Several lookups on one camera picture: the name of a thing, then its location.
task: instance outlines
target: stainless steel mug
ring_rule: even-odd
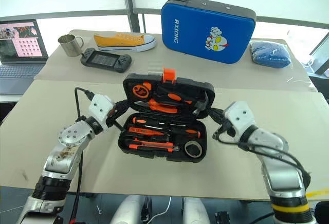
[[[81,39],[82,42],[81,46],[79,46],[77,38]],[[79,35],[71,35],[71,34],[63,35],[60,38],[58,38],[57,41],[61,44],[65,53],[69,57],[75,57],[82,53],[81,48],[83,47],[84,42],[82,37],[80,37]]]

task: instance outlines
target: robotic arm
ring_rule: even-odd
[[[287,141],[278,134],[258,128],[244,101],[233,102],[225,111],[212,108],[209,115],[221,124],[213,134],[214,139],[258,155],[275,223],[315,224],[305,196],[310,176],[300,162],[287,153]],[[233,141],[223,141],[221,134],[224,133]]]
[[[114,103],[103,95],[88,93],[92,101],[89,118],[81,116],[72,126],[60,130],[58,144],[51,151],[33,194],[28,197],[17,224],[62,224],[66,193],[77,171],[83,150],[95,135],[106,132],[126,112],[127,100]]]

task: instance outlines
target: black tool case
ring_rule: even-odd
[[[163,74],[131,73],[123,87],[130,107],[138,111],[128,117],[119,137],[123,152],[170,161],[204,158],[207,130],[199,119],[208,116],[206,110],[215,98],[210,83],[175,79],[173,69],[164,69]]]

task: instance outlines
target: white shoe sole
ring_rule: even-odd
[[[156,45],[156,40],[153,39],[149,43],[145,43],[143,45],[138,45],[138,46],[129,46],[129,47],[99,47],[99,46],[97,46],[97,47],[100,51],[106,51],[106,52],[123,51],[123,50],[134,51],[134,52],[142,52],[142,51],[146,51],[146,50],[149,50],[151,48],[154,48],[155,45]]]

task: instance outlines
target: tool case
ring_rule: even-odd
[[[248,46],[256,13],[207,0],[168,0],[161,23],[162,40],[169,49],[231,64]]]
[[[123,81],[130,107],[118,145],[141,157],[199,162],[207,151],[207,130],[199,121],[208,116],[214,87],[191,79],[175,79],[173,69],[163,74],[129,74]]]

